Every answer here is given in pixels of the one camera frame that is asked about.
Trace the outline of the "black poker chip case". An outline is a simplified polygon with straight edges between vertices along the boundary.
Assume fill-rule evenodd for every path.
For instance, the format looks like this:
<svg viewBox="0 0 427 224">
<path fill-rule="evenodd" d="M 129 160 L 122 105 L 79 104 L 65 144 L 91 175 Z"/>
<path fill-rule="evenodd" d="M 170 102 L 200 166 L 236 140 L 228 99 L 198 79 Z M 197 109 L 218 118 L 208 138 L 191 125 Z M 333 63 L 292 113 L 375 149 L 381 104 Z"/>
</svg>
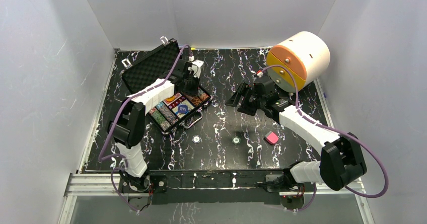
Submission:
<svg viewBox="0 0 427 224">
<path fill-rule="evenodd" d="M 119 102 L 115 131 L 127 137 L 143 132 L 145 118 L 168 134 L 211 99 L 200 85 L 204 62 L 193 55 L 184 59 L 175 39 L 161 40 L 140 60 L 121 62 L 120 76 L 130 95 Z"/>
</svg>

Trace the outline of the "green poker chip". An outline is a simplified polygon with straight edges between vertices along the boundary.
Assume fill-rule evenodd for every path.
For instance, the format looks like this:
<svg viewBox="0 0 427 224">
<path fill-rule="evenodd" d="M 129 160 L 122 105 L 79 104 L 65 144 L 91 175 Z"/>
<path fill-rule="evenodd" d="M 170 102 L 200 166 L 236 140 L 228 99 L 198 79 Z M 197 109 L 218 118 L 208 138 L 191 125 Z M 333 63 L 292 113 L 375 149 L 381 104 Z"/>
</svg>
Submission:
<svg viewBox="0 0 427 224">
<path fill-rule="evenodd" d="M 233 139 L 232 139 L 232 143 L 234 144 L 234 145 L 238 145 L 239 143 L 241 142 L 241 140 L 240 140 L 240 138 L 239 137 L 233 137 Z"/>
</svg>

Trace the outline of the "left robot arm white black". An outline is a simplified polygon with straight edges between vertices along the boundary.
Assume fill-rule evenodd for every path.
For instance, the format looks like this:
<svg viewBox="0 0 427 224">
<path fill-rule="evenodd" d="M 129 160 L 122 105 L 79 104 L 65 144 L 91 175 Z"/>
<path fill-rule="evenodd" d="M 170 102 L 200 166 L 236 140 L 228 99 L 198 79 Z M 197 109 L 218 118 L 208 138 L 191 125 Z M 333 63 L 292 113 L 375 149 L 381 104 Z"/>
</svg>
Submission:
<svg viewBox="0 0 427 224">
<path fill-rule="evenodd" d="M 141 151 L 145 127 L 145 117 L 155 106 L 177 93 L 186 92 L 189 95 L 198 94 L 204 61 L 195 60 L 192 56 L 188 61 L 176 58 L 168 71 L 153 75 L 153 70 L 144 69 L 137 75 L 142 77 L 144 83 L 131 90 L 131 94 L 124 101 L 117 100 L 111 112 L 115 115 L 107 125 L 108 144 L 114 139 L 119 148 L 118 157 L 125 161 L 123 169 L 132 176 L 131 186 L 138 192 L 144 192 L 150 187 L 150 178 L 144 173 L 148 167 Z"/>
</svg>

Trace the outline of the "blue white poker chip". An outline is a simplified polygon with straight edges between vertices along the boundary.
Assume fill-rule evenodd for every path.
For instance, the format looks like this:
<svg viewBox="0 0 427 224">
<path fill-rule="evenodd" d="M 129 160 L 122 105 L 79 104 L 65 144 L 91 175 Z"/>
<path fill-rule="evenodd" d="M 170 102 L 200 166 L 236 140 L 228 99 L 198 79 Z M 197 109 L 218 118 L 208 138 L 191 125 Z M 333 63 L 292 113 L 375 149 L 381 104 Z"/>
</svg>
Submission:
<svg viewBox="0 0 427 224">
<path fill-rule="evenodd" d="M 199 135 L 193 136 L 192 142 L 195 143 L 195 144 L 200 143 L 201 142 L 201 137 Z"/>
</svg>

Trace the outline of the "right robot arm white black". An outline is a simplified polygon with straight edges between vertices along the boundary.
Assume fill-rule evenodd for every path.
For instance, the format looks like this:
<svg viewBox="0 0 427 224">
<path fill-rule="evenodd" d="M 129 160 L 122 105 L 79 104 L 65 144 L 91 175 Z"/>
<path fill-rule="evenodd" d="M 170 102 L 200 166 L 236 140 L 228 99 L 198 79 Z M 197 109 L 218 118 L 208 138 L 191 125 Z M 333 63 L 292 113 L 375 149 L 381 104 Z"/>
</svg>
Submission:
<svg viewBox="0 0 427 224">
<path fill-rule="evenodd" d="M 310 116 L 300 113 L 295 101 L 272 80 L 257 79 L 253 85 L 242 82 L 225 104 L 254 116 L 262 110 L 268 118 L 290 129 L 320 155 L 319 161 L 296 162 L 274 180 L 290 191 L 303 183 L 326 184 L 339 191 L 367 172 L 361 146 L 352 134 L 336 133 L 320 127 Z"/>
</svg>

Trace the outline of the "blue small blind button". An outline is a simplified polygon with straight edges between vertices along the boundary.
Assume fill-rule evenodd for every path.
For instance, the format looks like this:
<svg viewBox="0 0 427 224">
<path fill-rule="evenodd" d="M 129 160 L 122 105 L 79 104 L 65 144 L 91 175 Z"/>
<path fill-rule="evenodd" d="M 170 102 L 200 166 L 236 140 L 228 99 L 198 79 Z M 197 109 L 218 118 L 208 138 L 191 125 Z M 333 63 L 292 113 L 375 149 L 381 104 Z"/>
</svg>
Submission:
<svg viewBox="0 0 427 224">
<path fill-rule="evenodd" d="M 186 113 L 188 112 L 188 106 L 187 106 L 187 105 L 185 105 L 185 104 L 180 104 L 180 105 L 178 106 L 178 112 L 179 112 L 180 114 L 186 114 Z"/>
</svg>

